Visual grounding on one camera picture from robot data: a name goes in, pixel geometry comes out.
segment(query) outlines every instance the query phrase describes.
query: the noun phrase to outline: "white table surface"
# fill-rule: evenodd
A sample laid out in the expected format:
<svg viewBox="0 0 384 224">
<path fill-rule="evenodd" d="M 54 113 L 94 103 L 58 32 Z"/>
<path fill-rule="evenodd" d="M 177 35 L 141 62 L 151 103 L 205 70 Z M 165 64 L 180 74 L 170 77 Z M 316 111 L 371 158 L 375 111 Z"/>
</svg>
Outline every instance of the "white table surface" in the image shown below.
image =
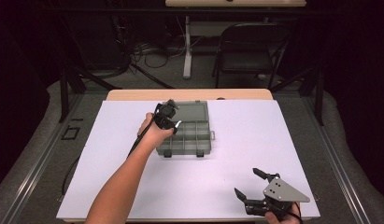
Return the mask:
<svg viewBox="0 0 384 224">
<path fill-rule="evenodd" d="M 57 218 L 83 220 L 100 188 L 126 159 L 136 131 L 157 101 L 104 101 L 78 162 Z M 302 191 L 303 218 L 319 217 L 305 173 L 277 101 L 208 101 L 215 132 L 210 155 L 150 155 L 135 203 L 132 221 L 248 220 L 238 188 L 249 199 L 263 199 L 267 180 L 252 172 L 279 173 Z"/>
</svg>

